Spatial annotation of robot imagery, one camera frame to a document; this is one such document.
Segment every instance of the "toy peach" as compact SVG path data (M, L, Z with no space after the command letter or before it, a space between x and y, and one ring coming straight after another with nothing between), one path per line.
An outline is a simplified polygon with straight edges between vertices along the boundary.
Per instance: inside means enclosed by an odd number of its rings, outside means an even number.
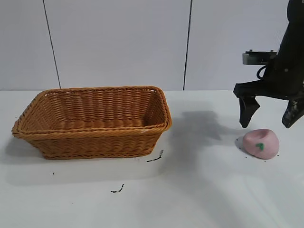
M261 159L272 159L279 152L279 139L269 129L259 129L248 132L243 138L245 150Z

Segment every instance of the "white tabletop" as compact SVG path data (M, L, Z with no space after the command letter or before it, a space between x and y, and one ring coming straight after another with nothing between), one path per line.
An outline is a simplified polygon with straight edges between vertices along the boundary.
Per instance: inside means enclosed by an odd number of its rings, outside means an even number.
M285 129L285 101L258 98L242 129L231 91L166 92L173 125L151 155L51 161L10 133L37 93L0 91L1 228L304 226L304 118ZM277 134L279 156L238 149L236 139L258 128Z

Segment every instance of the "debris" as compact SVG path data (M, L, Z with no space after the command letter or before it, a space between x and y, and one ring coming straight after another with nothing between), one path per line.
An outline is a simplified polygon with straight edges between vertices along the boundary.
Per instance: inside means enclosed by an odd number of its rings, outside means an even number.
M153 161L159 160L160 158L162 158L162 155L163 155L163 150L160 151L160 156L158 158L155 158L153 160L149 160L147 162L153 162Z
M118 192L121 192L124 188L124 184L122 185L122 187L118 190L118 191L111 191L112 193L118 193Z

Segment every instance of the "woven basket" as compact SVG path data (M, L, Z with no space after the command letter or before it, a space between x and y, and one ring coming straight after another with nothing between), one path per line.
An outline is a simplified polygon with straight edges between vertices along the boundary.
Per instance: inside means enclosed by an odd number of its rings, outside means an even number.
M121 158L150 154L170 126L159 88L72 88L38 94L12 133L46 159Z

